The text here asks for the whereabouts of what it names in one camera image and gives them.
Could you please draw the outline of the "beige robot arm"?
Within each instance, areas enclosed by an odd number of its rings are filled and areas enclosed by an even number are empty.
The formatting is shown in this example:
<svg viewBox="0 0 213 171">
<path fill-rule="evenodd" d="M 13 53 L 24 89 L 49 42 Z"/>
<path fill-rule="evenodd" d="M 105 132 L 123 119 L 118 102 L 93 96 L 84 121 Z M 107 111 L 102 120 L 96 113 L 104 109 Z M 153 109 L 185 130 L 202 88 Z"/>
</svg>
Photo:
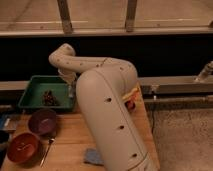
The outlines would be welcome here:
<svg viewBox="0 0 213 171">
<path fill-rule="evenodd" d="M 107 171 L 158 171 L 123 96 L 137 85 L 135 66 L 111 57 L 77 57 L 61 45 L 49 62 L 66 82 L 78 73 L 76 97 Z"/>
</svg>

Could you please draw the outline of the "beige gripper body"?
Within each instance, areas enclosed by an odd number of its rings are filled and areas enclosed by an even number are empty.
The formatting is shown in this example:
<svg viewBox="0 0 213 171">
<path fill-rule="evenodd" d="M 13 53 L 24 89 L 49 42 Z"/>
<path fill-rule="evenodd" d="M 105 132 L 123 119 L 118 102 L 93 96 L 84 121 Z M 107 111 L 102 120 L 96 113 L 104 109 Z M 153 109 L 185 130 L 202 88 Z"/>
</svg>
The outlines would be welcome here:
<svg viewBox="0 0 213 171">
<path fill-rule="evenodd" d="M 76 83 L 76 73 L 67 72 L 65 70 L 58 70 L 59 76 L 68 84 L 68 96 L 70 98 L 75 97 L 75 83 Z"/>
</svg>

